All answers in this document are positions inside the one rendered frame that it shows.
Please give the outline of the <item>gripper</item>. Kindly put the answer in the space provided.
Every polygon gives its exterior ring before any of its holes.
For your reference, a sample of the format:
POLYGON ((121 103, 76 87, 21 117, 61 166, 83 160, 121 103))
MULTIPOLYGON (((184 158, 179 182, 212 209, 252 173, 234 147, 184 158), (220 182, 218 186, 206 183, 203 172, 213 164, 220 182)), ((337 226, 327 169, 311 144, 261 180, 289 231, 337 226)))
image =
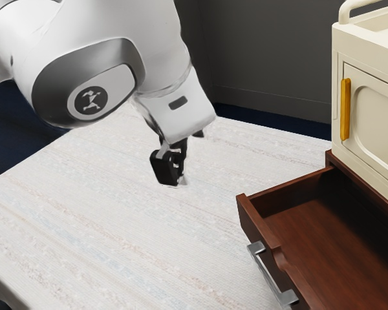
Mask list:
MULTIPOLYGON (((194 138, 203 138, 203 130, 199 130, 191 135, 194 138)), ((177 186, 189 185, 188 179, 185 177, 184 162, 186 159, 188 149, 188 138, 178 141, 169 146, 171 151, 167 151, 161 158, 157 158, 159 150, 155 150, 151 153, 149 161, 155 173, 157 181, 162 185, 177 186), (180 154, 179 172, 178 168, 174 166, 174 155, 180 154)))

